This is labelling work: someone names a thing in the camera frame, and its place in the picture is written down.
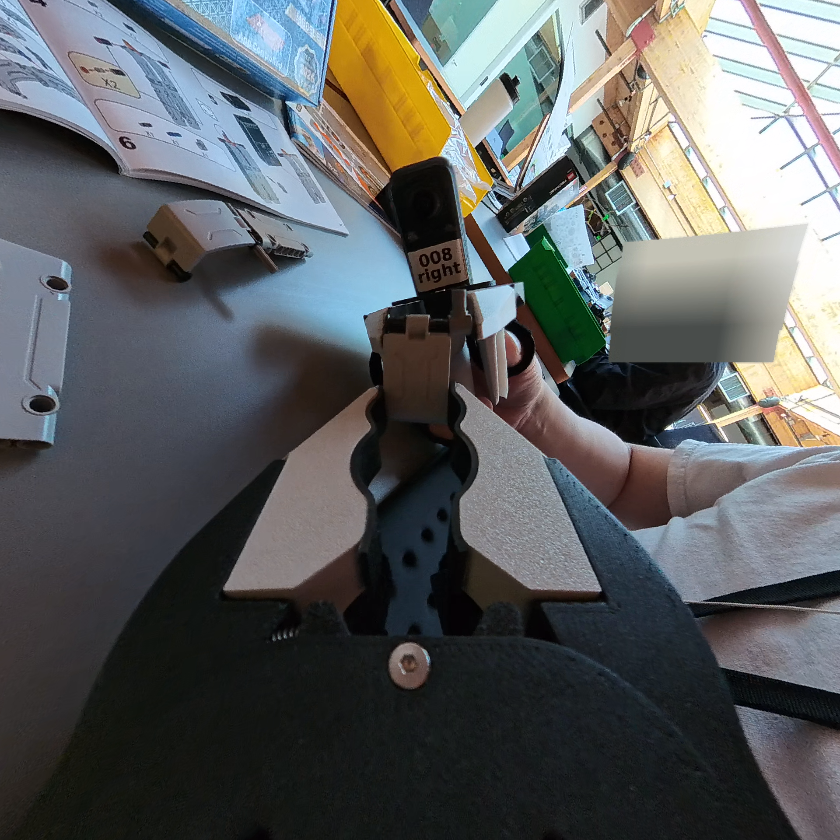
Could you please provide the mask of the curved grey toy piece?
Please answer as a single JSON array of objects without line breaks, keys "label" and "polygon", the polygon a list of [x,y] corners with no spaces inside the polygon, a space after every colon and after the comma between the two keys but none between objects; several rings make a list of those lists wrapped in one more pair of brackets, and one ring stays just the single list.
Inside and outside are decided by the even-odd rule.
[{"label": "curved grey toy piece", "polygon": [[306,259],[312,254],[284,220],[211,200],[162,205],[143,239],[179,282],[191,279],[205,257],[225,250],[248,249],[272,273],[277,272],[277,256]]}]

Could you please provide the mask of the white patterned paper sheet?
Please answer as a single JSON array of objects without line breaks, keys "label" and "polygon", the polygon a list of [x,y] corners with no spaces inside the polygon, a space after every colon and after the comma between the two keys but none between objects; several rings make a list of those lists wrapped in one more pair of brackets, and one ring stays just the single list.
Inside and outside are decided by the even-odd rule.
[{"label": "white patterned paper sheet", "polygon": [[583,206],[572,206],[548,217],[544,226],[554,246],[571,268],[594,264]]}]

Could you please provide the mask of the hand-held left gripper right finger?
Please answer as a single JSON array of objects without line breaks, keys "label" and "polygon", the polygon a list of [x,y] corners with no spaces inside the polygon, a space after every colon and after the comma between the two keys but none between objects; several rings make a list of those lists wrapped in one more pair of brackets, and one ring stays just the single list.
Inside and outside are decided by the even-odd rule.
[{"label": "hand-held left gripper right finger", "polygon": [[508,602],[597,602],[602,587],[545,457],[463,385],[451,386],[450,463],[460,488],[433,577],[441,614]]}]

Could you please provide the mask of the black cardboard box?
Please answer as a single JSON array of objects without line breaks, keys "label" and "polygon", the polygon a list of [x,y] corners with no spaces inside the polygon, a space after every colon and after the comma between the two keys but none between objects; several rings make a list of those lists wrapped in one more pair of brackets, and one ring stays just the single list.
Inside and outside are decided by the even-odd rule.
[{"label": "black cardboard box", "polygon": [[497,221],[511,233],[558,194],[575,197],[579,190],[578,174],[565,155],[524,186],[497,214]]}]

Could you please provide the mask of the person's right hand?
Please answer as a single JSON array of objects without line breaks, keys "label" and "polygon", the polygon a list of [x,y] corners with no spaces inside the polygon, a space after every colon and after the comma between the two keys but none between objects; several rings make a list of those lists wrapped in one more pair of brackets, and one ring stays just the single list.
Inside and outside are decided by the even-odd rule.
[{"label": "person's right hand", "polygon": [[[519,336],[509,329],[505,331],[508,366],[517,366],[522,361],[523,345]],[[489,409],[515,428],[527,440],[540,448],[539,436],[543,429],[543,416],[548,411],[550,402],[559,401],[550,383],[543,377],[543,367],[535,355],[527,368],[517,375],[508,376],[508,396],[493,404],[487,392],[487,381],[483,371],[471,363],[475,396]],[[433,440],[442,443],[453,438],[446,423],[432,424],[427,434]]]}]

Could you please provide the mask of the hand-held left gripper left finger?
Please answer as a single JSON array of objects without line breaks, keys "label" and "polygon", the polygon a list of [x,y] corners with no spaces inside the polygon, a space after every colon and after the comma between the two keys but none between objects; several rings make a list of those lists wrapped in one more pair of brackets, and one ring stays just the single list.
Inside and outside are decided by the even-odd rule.
[{"label": "hand-held left gripper left finger", "polygon": [[382,391],[372,387],[293,449],[224,585],[227,596],[326,601],[346,610],[382,582],[370,484],[382,467]]}]

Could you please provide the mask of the person's right forearm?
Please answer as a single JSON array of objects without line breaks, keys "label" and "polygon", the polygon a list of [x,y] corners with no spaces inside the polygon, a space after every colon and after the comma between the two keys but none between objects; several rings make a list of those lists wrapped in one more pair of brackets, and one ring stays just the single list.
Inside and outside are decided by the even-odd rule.
[{"label": "person's right forearm", "polygon": [[628,444],[575,415],[551,392],[533,409],[528,439],[629,529],[663,526],[671,519],[667,478],[672,450]]}]

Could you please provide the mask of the toy instruction booklet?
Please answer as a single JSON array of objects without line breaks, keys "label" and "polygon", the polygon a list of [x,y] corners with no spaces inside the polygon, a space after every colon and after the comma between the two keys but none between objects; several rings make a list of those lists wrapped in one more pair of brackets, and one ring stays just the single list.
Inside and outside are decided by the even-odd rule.
[{"label": "toy instruction booklet", "polygon": [[2,109],[73,130],[122,174],[205,188],[349,232],[285,124],[109,2],[1,2]]}]

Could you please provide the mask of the person's pale shirt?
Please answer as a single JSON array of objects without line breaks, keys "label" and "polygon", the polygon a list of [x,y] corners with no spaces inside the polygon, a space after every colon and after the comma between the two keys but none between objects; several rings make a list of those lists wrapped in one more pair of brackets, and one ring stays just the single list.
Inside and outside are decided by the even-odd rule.
[{"label": "person's pale shirt", "polygon": [[[687,441],[667,477],[671,519],[635,531],[688,601],[839,568],[837,447]],[[720,666],[838,691],[838,598],[816,612],[743,610],[701,620]],[[838,838],[838,730],[738,710],[764,778],[801,838]]]}]

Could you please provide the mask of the flat printed cardboard box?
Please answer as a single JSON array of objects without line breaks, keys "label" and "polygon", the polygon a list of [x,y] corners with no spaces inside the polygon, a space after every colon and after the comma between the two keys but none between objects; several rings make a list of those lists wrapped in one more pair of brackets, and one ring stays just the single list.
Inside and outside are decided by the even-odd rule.
[{"label": "flat printed cardboard box", "polygon": [[308,160],[396,231],[386,194],[392,173],[358,118],[345,122],[349,110],[335,111],[326,100],[317,107],[288,101],[285,112],[290,137]]}]

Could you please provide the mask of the green plastic crate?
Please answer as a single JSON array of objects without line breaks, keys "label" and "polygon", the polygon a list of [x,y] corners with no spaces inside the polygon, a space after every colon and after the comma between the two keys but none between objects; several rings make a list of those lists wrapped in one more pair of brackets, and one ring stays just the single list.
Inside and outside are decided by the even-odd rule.
[{"label": "green plastic crate", "polygon": [[528,253],[510,267],[509,277],[523,284],[524,300],[560,360],[582,364],[606,347],[602,327],[545,224],[526,240]]}]

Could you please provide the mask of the yellow plastic bin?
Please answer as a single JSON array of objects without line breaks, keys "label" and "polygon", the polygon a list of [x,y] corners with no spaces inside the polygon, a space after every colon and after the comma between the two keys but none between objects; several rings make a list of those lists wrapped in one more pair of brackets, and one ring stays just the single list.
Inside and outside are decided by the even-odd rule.
[{"label": "yellow plastic bin", "polygon": [[392,172],[441,156],[448,122],[382,3],[338,1],[329,69]]}]

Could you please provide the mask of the clear plastic bag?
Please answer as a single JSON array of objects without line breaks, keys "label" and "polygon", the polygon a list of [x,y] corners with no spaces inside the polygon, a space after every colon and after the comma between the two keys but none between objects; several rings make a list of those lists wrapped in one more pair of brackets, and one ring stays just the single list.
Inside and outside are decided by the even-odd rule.
[{"label": "clear plastic bag", "polygon": [[476,206],[492,190],[494,180],[469,142],[459,119],[428,70],[420,70],[429,92],[449,125],[448,139],[440,155],[453,166],[463,217],[471,215]]}]

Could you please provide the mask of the grey toy panel with holes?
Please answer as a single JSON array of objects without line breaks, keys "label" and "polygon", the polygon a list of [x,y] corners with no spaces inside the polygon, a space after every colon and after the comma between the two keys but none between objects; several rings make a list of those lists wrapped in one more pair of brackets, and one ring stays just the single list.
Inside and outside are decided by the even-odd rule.
[{"label": "grey toy panel with holes", "polygon": [[71,267],[1,241],[2,445],[55,442],[70,318]]}]

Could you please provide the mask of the white bottle with black cap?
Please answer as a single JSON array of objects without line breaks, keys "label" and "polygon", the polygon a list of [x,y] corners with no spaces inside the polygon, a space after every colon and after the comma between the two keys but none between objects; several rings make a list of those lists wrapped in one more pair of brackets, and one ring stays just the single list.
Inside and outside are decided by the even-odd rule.
[{"label": "white bottle with black cap", "polygon": [[503,72],[459,119],[469,143],[477,148],[498,123],[504,121],[519,101],[519,77]]}]

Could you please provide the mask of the dark toy beam with holes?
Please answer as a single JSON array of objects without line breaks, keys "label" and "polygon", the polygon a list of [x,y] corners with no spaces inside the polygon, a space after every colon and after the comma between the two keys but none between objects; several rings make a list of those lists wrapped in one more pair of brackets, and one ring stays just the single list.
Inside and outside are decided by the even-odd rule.
[{"label": "dark toy beam with holes", "polygon": [[481,610],[456,582],[462,564],[449,555],[453,502],[462,486],[451,457],[451,448],[441,448],[378,507],[392,580],[384,623],[388,636],[469,635],[478,624]]}]

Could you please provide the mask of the blue toy set box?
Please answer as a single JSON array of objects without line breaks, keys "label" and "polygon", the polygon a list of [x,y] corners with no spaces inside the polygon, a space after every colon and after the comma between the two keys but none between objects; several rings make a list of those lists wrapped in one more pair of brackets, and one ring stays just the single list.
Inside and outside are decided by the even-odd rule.
[{"label": "blue toy set box", "polygon": [[274,98],[317,107],[336,1],[131,1],[200,54]]}]

